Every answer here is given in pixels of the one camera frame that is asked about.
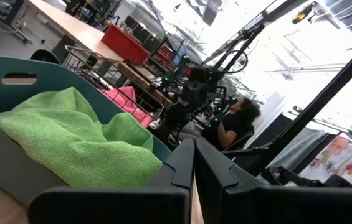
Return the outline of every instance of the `wire basket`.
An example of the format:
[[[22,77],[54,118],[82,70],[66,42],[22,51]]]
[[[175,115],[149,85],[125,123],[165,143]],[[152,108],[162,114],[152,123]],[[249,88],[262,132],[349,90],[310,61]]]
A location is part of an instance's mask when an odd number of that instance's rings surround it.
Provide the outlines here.
[[[69,52],[63,66],[80,75],[123,111],[131,113],[143,126],[148,126],[162,113],[163,103],[134,79],[121,72],[117,63],[90,50],[65,46]]]

